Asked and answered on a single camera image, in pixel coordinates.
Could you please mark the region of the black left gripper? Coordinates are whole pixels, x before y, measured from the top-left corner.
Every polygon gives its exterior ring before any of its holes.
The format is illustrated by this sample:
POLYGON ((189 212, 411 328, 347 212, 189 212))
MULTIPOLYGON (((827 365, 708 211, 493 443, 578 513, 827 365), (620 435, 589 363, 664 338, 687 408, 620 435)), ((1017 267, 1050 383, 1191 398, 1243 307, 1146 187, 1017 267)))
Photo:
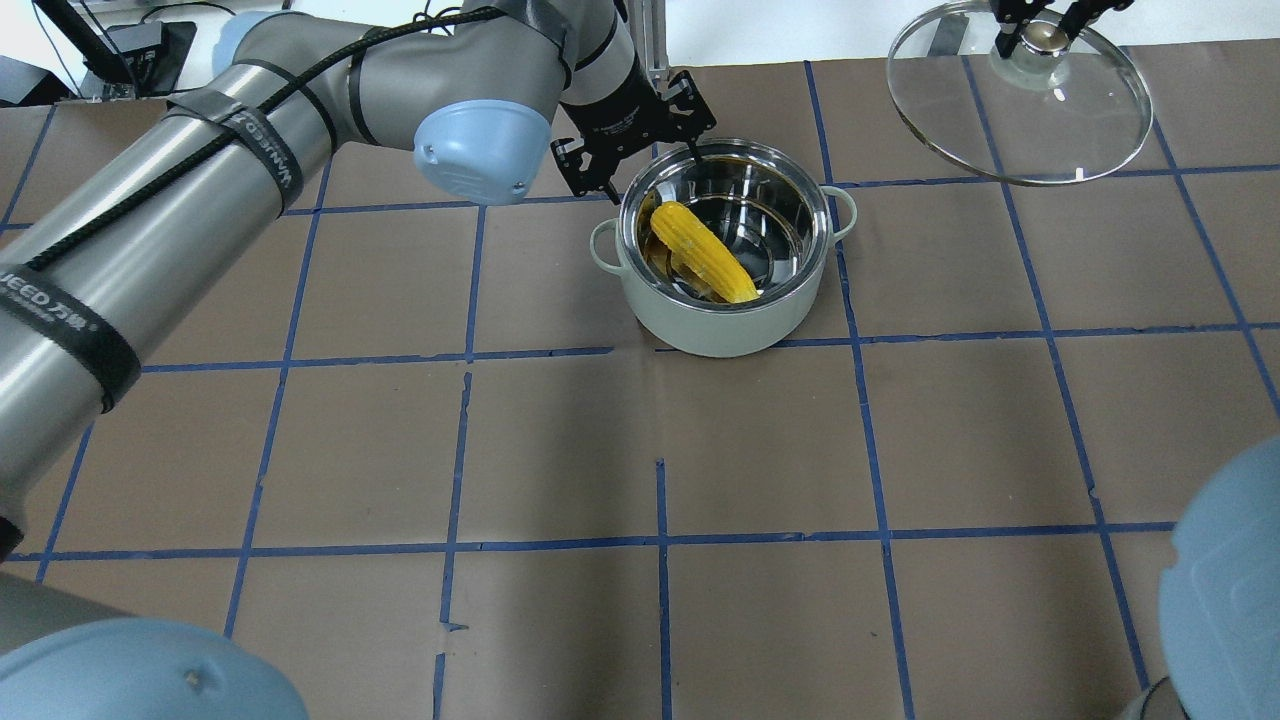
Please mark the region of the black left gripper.
POLYGON ((640 67, 621 86, 594 102, 559 105, 579 136, 550 143, 550 155, 568 191, 582 197, 604 193, 616 206, 623 192, 614 174, 623 160, 653 143, 685 143, 698 165, 699 138, 716 128, 717 118, 689 70, 671 76, 659 91, 640 67))

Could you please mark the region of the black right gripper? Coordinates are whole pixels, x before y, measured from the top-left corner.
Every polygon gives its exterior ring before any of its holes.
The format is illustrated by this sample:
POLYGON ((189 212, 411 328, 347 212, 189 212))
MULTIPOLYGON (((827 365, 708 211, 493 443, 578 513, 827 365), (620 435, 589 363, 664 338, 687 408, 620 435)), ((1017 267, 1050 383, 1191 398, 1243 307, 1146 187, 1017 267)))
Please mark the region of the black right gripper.
MULTIPOLYGON (((989 12, 1000 23, 993 45, 998 56, 1009 59, 1021 42, 1023 27, 1055 4, 1056 1, 991 1, 989 12)), ((1065 38, 1076 38, 1103 14, 1125 12, 1133 4, 1134 1, 1066 1, 1065 6, 1053 12, 1061 15, 1060 33, 1065 38)))

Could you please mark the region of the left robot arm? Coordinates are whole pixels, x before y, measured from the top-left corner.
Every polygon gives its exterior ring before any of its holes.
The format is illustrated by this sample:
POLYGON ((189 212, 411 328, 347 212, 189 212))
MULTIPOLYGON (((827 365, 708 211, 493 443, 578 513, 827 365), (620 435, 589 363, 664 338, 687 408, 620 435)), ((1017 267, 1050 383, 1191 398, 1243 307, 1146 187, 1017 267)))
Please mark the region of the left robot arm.
POLYGON ((545 156, 573 195, 612 193, 623 159, 716 126, 687 72, 654 86, 622 1, 465 1, 394 27, 250 12, 215 67, 3 250, 4 559, 56 456, 344 145, 504 206, 545 156))

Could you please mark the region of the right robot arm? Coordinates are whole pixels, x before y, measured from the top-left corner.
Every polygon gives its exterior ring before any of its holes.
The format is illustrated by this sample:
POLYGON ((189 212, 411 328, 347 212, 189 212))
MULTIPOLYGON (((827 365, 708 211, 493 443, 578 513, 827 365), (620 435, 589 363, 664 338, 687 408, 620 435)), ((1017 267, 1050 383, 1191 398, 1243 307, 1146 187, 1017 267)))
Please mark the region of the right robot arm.
MULTIPOLYGON (((997 160, 1005 184, 1065 187, 1111 176, 1140 154, 1155 108, 1134 61, 1093 29, 1125 1, 980 1, 992 22, 989 68, 1042 128, 1028 170, 997 160)), ((1279 445, 1225 462, 1172 529, 1158 578, 1157 628, 1167 674, 1124 719, 1277 716, 1279 445)))

